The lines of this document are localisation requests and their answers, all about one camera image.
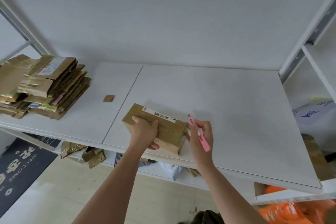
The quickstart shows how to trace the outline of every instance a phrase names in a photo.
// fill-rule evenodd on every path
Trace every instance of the person's left arm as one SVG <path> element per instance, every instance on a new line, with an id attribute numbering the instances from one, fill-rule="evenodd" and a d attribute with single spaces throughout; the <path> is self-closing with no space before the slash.
<path id="1" fill-rule="evenodd" d="M 139 160 L 146 148 L 159 148 L 154 143 L 158 121 L 150 126 L 139 117 L 132 118 L 136 124 L 133 126 L 129 147 L 72 224 L 124 223 Z"/>

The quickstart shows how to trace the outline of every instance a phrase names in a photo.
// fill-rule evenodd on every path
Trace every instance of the hand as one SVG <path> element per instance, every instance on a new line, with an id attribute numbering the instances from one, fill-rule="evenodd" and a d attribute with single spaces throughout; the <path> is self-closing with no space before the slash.
<path id="1" fill-rule="evenodd" d="M 203 135 L 205 140 L 207 140 L 210 151 L 206 152 L 200 142 L 197 132 L 197 126 L 203 130 Z M 213 135 L 211 124 L 209 121 L 201 121 L 195 120 L 195 124 L 188 124 L 188 128 L 190 130 L 190 136 L 186 135 L 191 153 L 195 159 L 196 165 L 198 169 L 202 169 L 203 167 L 207 168 L 209 166 L 213 166 L 212 161 L 212 147 L 213 147 Z"/>
<path id="2" fill-rule="evenodd" d="M 139 150 L 141 155 L 146 148 L 151 150 L 158 149 L 159 146 L 154 143 L 154 139 L 158 133 L 159 121 L 156 120 L 152 125 L 149 125 L 144 119 L 137 116 L 132 116 L 132 119 L 135 124 L 133 125 L 129 147 Z"/>

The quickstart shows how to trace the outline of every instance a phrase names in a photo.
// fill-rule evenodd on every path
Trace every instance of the beige floor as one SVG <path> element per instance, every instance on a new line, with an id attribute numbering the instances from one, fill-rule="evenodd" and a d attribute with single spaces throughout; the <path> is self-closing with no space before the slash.
<path id="1" fill-rule="evenodd" d="M 0 218 L 0 224 L 67 224 L 99 188 L 112 168 L 89 169 L 71 159 L 56 160 Z M 217 211 L 208 191 L 137 175 L 127 224 L 191 221 L 195 209 Z"/>

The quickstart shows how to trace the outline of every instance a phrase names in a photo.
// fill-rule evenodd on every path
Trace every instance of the forearm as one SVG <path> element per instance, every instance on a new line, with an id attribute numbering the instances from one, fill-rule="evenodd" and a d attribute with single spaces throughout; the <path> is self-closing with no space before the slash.
<path id="1" fill-rule="evenodd" d="M 128 148 L 73 224 L 124 223 L 140 157 Z"/>
<path id="2" fill-rule="evenodd" d="M 267 223 L 214 165 L 200 167 L 199 171 L 205 179 L 225 223 Z"/>

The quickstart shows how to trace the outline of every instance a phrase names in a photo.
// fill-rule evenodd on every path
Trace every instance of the doormat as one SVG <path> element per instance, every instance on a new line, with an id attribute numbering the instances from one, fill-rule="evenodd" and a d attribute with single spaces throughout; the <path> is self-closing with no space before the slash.
<path id="1" fill-rule="evenodd" d="M 28 135 L 53 147 L 60 143 L 58 139 Z M 0 156 L 0 218 L 56 157 L 55 153 L 15 139 Z"/>

